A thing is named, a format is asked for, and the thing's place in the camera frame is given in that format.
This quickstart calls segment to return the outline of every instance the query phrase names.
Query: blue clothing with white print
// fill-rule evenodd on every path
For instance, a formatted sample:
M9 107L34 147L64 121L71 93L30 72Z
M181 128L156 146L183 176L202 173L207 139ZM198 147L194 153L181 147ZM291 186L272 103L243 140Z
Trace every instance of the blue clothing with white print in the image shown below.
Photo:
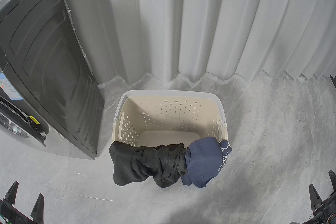
M183 184L204 188L224 167L231 151L228 141L218 143L214 137L192 142L185 153L187 173L181 176Z

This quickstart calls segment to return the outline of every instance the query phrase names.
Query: yellow label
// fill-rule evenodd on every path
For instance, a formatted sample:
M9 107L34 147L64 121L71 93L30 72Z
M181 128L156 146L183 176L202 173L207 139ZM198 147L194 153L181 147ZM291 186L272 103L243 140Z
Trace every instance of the yellow label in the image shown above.
M34 118L33 116L29 116L36 124L40 125L40 122L37 121L36 118Z

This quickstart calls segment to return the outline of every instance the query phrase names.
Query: washing machine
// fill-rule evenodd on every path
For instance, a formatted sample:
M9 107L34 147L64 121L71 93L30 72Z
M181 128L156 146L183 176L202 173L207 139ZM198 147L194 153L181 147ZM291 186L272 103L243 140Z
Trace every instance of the washing machine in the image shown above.
M95 159L104 99L63 0L0 2L1 135Z

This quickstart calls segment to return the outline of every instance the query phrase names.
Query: basket rim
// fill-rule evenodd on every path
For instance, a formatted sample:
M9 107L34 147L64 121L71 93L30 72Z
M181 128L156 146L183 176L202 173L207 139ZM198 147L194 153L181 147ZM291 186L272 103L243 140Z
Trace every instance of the basket rim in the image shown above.
M117 118L119 119L121 108L124 102L126 101L127 98L131 96L187 96L187 97L211 99L217 104L222 122L227 127L223 105L217 95L209 92L175 91L175 90L131 90L125 92L119 101L117 110L115 112L114 122L116 122Z

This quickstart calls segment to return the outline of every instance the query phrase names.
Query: laundry basket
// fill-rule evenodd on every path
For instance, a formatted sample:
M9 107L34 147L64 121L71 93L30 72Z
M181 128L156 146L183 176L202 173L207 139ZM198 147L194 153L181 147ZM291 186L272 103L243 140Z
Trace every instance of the laundry basket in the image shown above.
M134 90L118 105L113 141L132 146L179 144L189 146L208 136L228 139L223 106L211 93Z

